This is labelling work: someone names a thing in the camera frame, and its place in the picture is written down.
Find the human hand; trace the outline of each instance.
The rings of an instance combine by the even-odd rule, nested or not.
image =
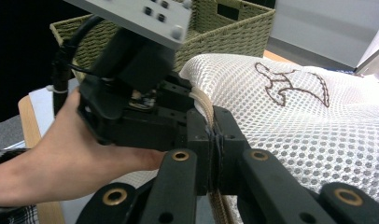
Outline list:
[[[75,90],[35,148],[0,164],[0,206],[75,199],[130,172],[159,168],[163,152],[99,145],[78,103]]]

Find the wrist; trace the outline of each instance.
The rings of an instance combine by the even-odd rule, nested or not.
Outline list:
[[[0,207],[24,206],[39,200],[43,185],[34,182],[37,163],[33,150],[0,164]]]

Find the screw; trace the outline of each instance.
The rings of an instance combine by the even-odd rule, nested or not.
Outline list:
[[[190,7],[192,6],[192,1],[191,0],[185,0],[183,2],[183,7],[186,8],[186,9],[190,9]]]
[[[183,35],[183,27],[179,25],[173,26],[172,32],[171,32],[172,38],[179,40],[182,35]]]

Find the woven basket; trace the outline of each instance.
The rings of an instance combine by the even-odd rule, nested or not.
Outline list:
[[[218,15],[218,4],[239,10],[238,21]],[[61,45],[89,16],[58,21],[50,25]],[[202,53],[233,53],[261,57],[272,29],[274,9],[239,0],[194,0],[189,32],[175,55],[175,71],[190,58]],[[103,21],[82,41],[74,63],[89,68],[118,26]],[[78,79],[83,74],[75,72]]]

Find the mesh laundry bag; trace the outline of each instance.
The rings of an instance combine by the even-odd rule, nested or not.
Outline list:
[[[379,202],[379,84],[227,54],[192,58],[180,76],[229,109],[249,144],[273,152],[303,186],[344,182]]]

